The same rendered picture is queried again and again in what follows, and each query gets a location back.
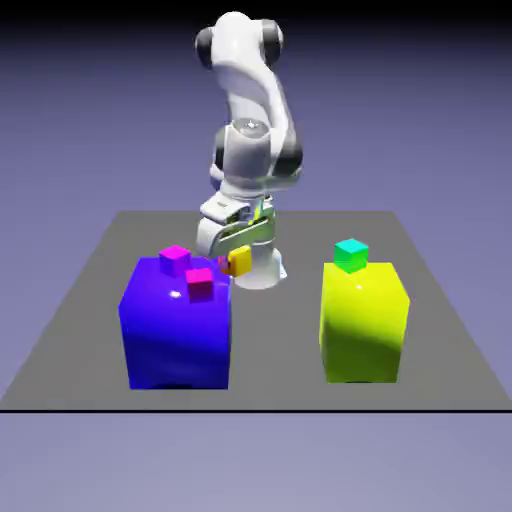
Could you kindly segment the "small magenta cube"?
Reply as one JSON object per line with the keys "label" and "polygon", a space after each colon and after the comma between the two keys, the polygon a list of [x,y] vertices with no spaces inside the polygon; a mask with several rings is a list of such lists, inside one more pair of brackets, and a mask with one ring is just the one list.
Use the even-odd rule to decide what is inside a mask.
{"label": "small magenta cube", "polygon": [[191,268],[191,251],[179,245],[172,245],[162,249],[159,253],[160,271],[176,277],[184,274]]}

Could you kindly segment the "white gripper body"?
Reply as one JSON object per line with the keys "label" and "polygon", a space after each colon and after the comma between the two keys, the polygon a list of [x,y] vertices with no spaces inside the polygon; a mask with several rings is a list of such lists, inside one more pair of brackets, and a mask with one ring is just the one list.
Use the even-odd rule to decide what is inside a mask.
{"label": "white gripper body", "polygon": [[204,257],[226,256],[239,247],[273,241],[276,214],[273,207],[263,210],[257,219],[249,219],[243,210],[224,221],[204,215],[199,222],[196,252]]}

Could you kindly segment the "small teal cube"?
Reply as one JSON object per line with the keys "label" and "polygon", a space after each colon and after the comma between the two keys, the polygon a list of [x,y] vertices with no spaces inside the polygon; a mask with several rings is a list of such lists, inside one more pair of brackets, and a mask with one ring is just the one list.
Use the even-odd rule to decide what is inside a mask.
{"label": "small teal cube", "polygon": [[366,244],[351,238],[334,245],[334,264],[346,273],[357,272],[367,266],[369,248]]}

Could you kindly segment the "large yellow box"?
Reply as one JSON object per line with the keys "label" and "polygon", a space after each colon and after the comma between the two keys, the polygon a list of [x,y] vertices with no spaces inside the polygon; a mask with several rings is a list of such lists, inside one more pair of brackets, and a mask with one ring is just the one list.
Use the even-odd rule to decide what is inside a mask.
{"label": "large yellow box", "polygon": [[410,298],[390,262],[323,267],[319,346],[329,383],[398,379]]}

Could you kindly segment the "large blue box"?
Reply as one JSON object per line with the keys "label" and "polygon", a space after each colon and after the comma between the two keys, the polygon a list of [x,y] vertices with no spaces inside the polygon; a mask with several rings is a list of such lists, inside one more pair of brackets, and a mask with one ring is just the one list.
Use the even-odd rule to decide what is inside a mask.
{"label": "large blue box", "polygon": [[191,302],[185,275],[160,271],[141,258],[118,306],[132,389],[226,389],[232,339],[231,278],[216,262],[194,257],[191,268],[214,277],[209,301]]}

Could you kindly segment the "small pink cube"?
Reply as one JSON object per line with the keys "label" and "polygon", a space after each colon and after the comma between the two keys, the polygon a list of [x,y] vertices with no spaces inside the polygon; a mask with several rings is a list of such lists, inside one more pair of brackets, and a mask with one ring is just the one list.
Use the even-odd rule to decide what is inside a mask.
{"label": "small pink cube", "polygon": [[214,294],[214,277],[207,267],[192,268],[185,272],[189,300],[191,302],[209,301]]}

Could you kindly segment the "small yellow cube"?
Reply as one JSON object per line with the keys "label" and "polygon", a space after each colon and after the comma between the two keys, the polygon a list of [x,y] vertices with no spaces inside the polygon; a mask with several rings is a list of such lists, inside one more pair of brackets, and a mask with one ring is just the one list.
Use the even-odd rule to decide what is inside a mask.
{"label": "small yellow cube", "polygon": [[249,245],[243,245],[227,255],[229,274],[240,277],[252,270],[252,251]]}

